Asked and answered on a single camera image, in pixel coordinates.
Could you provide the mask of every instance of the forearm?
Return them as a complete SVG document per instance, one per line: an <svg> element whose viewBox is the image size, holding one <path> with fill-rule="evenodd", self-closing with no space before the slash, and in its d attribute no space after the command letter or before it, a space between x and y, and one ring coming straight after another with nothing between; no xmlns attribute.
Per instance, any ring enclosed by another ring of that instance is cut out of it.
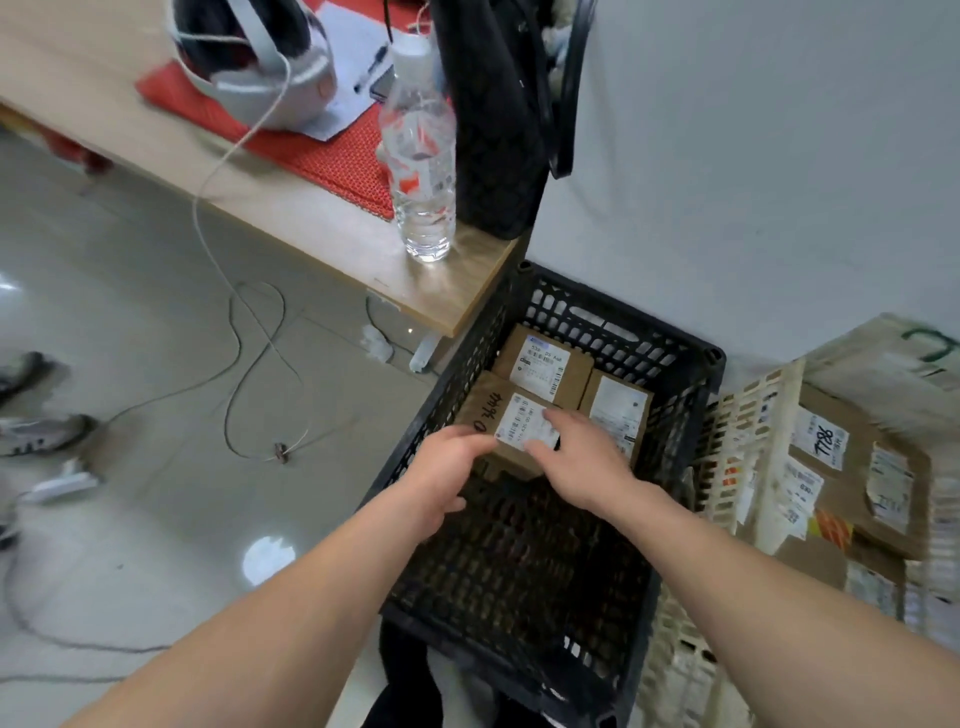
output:
<svg viewBox="0 0 960 728"><path fill-rule="evenodd" d="M408 495L388 488L69 725L324 725L417 546L422 513Z"/></svg>
<svg viewBox="0 0 960 728"><path fill-rule="evenodd" d="M751 707L778 726L940 726L960 662L878 610L631 482L602 515L660 573Z"/></svg>

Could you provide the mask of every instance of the black bag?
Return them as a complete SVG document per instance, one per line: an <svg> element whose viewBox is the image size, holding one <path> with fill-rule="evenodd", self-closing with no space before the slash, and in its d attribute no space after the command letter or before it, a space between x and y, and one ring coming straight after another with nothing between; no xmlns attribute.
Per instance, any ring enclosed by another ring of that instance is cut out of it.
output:
<svg viewBox="0 0 960 728"><path fill-rule="evenodd" d="M580 72L595 0L580 0L550 98L540 35L542 0L431 0L447 87L457 114L457 217L509 240L533 225L546 185L570 174Z"/></svg>

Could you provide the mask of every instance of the sneaker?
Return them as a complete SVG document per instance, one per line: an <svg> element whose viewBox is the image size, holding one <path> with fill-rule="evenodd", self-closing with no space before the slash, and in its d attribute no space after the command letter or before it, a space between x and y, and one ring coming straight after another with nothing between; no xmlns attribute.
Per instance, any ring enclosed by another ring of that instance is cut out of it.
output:
<svg viewBox="0 0 960 728"><path fill-rule="evenodd" d="M88 435L94 424L93 418L86 415L0 418L0 457L66 448Z"/></svg>
<svg viewBox="0 0 960 728"><path fill-rule="evenodd" d="M6 505L0 505L0 551L6 550L16 543L20 535L19 523L16 519L16 506L13 500Z"/></svg>
<svg viewBox="0 0 960 728"><path fill-rule="evenodd" d="M46 368L40 352L27 352L0 362L0 404L35 384Z"/></svg>

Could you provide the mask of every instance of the cardboard box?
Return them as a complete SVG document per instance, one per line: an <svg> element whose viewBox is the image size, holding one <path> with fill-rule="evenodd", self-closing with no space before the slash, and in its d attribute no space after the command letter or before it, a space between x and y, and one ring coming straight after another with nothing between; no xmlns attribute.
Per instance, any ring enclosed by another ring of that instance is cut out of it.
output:
<svg viewBox="0 0 960 728"><path fill-rule="evenodd" d="M652 399L642 387L594 369L580 411L607 430L632 468L640 455Z"/></svg>
<svg viewBox="0 0 960 728"><path fill-rule="evenodd" d="M472 425L477 432L488 432L499 441L493 453L487 456L483 477L495 477L494 473L499 475L499 470L520 480L543 475L543 468L527 454L523 443L542 440L551 448L557 446L560 433L543 418L543 410L550 406L499 376L490 372L480 374L455 422Z"/></svg>
<svg viewBox="0 0 960 728"><path fill-rule="evenodd" d="M906 564L855 531L845 549L815 533L808 533L805 539L788 536L774 557L877 607L888 617L903 619Z"/></svg>
<svg viewBox="0 0 960 728"><path fill-rule="evenodd" d="M593 357L517 324L491 371L548 404L576 409L593 371Z"/></svg>
<svg viewBox="0 0 960 728"><path fill-rule="evenodd" d="M780 485L907 559L925 558L930 459L865 412L805 384Z"/></svg>

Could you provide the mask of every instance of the wooden table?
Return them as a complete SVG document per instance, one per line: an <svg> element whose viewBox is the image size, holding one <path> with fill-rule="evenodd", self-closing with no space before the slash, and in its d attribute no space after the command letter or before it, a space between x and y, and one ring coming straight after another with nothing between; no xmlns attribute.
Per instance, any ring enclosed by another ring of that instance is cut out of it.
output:
<svg viewBox="0 0 960 728"><path fill-rule="evenodd" d="M171 58L163 15L163 0L3 0L0 103L192 195L225 145L133 88ZM206 195L444 336L470 322L517 244L460 224L444 261L417 263L392 223L250 156L228 164Z"/></svg>

